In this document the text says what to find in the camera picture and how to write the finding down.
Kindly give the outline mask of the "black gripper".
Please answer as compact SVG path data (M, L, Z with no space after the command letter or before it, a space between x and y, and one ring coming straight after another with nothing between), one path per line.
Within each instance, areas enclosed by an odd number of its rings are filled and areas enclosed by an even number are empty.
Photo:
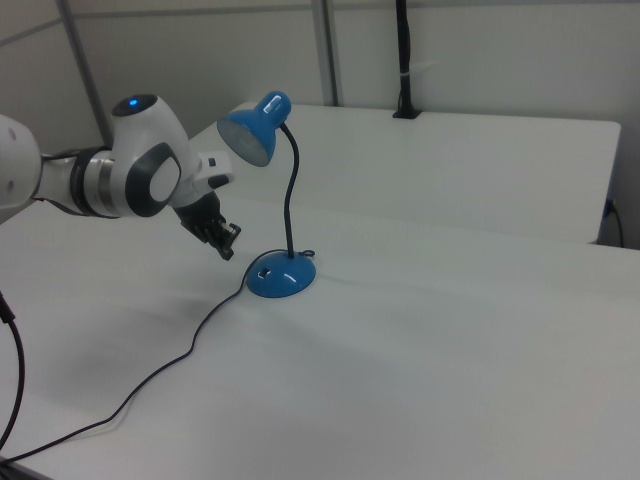
M223 260L229 261L233 257L232 246L241 228L233 223L220 223L220 201L214 192L190 205L174 208L174 212L185 229L196 238L205 238Z

